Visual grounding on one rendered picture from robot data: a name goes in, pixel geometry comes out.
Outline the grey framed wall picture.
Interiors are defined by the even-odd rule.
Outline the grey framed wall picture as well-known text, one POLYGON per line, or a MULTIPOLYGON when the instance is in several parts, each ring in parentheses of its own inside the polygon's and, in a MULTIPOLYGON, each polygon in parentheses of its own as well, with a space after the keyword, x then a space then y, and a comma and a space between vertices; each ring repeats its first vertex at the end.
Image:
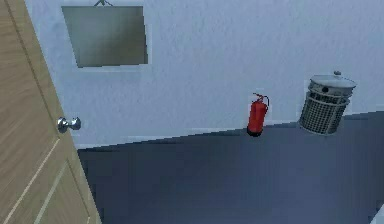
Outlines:
POLYGON ((148 63, 142 6, 105 3, 61 9, 79 68, 148 63))

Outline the light wooden room door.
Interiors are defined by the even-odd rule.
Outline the light wooden room door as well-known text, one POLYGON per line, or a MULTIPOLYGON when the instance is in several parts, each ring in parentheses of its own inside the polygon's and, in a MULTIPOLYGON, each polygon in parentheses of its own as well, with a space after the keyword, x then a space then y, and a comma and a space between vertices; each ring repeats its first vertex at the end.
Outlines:
POLYGON ((0 224, 102 224, 25 0, 0 0, 0 224))

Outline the red fire extinguisher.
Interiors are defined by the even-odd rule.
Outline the red fire extinguisher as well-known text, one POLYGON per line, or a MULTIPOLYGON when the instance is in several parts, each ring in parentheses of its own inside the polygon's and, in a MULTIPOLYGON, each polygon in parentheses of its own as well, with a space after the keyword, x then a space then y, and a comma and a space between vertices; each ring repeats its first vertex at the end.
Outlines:
POLYGON ((256 94, 257 99, 252 102, 247 125, 247 133, 258 137, 263 132, 265 116, 269 109, 269 98, 266 95, 256 94))

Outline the grey mesh lidded bin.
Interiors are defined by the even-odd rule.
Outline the grey mesh lidded bin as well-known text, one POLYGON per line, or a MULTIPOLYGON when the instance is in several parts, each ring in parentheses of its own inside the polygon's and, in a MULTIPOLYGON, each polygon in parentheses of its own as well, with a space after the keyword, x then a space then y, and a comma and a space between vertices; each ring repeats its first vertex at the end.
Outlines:
POLYGON ((312 76, 299 119, 300 127, 314 134, 335 134, 356 86, 340 71, 312 76))

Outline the silver round door knob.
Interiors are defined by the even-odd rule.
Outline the silver round door knob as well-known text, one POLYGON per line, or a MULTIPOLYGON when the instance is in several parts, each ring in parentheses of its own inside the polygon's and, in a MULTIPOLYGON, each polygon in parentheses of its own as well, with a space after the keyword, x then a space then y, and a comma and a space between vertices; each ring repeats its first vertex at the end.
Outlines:
POLYGON ((57 120, 57 129, 60 133, 65 133, 67 129, 79 130, 81 128, 81 120, 79 117, 67 120, 65 117, 59 117, 57 120))

